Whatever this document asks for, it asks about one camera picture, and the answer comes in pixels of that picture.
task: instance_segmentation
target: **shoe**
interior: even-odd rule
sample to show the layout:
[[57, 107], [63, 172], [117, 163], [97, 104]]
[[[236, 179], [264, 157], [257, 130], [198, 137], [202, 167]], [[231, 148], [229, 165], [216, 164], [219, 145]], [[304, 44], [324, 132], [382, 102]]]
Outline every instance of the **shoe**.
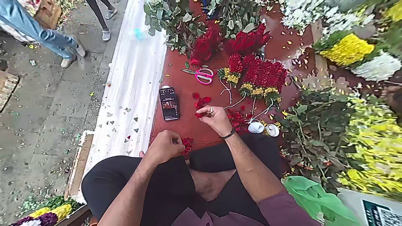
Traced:
[[115, 8], [114, 10], [108, 10], [107, 15], [105, 16], [105, 19], [110, 20], [112, 17], [117, 13], [117, 9]]
[[86, 52], [84, 49], [84, 46], [82, 45], [81, 41], [78, 39], [78, 37], [76, 35], [71, 35], [71, 37], [76, 41], [77, 43], [77, 48], [75, 49], [77, 51], [77, 53], [81, 56], [81, 57], [85, 57]]
[[102, 31], [102, 40], [109, 41], [110, 40], [110, 30]]
[[70, 67], [70, 65], [72, 64], [72, 62], [77, 60], [77, 55], [74, 55], [74, 58], [72, 60], [69, 59], [63, 59], [62, 63], [60, 64], [60, 66], [62, 68], [68, 68]]

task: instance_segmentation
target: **smartphone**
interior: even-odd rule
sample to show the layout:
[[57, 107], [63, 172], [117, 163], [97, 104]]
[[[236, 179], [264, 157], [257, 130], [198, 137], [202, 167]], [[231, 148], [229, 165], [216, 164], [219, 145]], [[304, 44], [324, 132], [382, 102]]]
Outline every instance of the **smartphone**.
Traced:
[[173, 87], [162, 88], [159, 90], [160, 104], [162, 105], [162, 114], [165, 121], [176, 120], [180, 118], [176, 92]]

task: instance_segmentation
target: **black wristband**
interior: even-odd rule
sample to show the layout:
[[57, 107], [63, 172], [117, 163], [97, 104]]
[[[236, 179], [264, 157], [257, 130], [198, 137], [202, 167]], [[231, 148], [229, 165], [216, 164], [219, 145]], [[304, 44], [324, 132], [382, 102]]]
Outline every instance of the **black wristband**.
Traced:
[[236, 131], [235, 131], [234, 129], [232, 129], [232, 130], [230, 131], [230, 134], [227, 135], [227, 136], [222, 137], [222, 139], [227, 139], [227, 138], [231, 137], [235, 132], [236, 132]]

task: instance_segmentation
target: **pink scissors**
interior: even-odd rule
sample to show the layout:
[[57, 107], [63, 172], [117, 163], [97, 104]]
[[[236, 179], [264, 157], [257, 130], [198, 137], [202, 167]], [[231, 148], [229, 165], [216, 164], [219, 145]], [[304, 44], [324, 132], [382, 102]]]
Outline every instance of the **pink scissors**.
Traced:
[[212, 82], [213, 71], [209, 68], [200, 68], [195, 72], [192, 70], [183, 69], [183, 68], [181, 70], [186, 73], [193, 74], [195, 76], [195, 78], [203, 85], [209, 85]]

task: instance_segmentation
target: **hand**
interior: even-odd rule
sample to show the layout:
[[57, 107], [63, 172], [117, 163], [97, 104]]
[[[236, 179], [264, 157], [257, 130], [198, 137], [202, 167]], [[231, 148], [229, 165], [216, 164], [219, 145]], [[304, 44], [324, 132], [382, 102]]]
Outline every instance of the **hand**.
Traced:
[[228, 119], [228, 115], [223, 107], [213, 107], [211, 113], [211, 106], [207, 105], [197, 111], [198, 114], [210, 113], [211, 117], [204, 116], [200, 118], [201, 122], [205, 122], [214, 129], [219, 136], [224, 137], [230, 134], [232, 131], [232, 124]]
[[184, 151], [184, 145], [180, 136], [175, 132], [164, 130], [158, 133], [148, 148], [144, 160], [149, 160], [154, 164], [161, 164], [171, 158], [180, 156], [182, 151]]

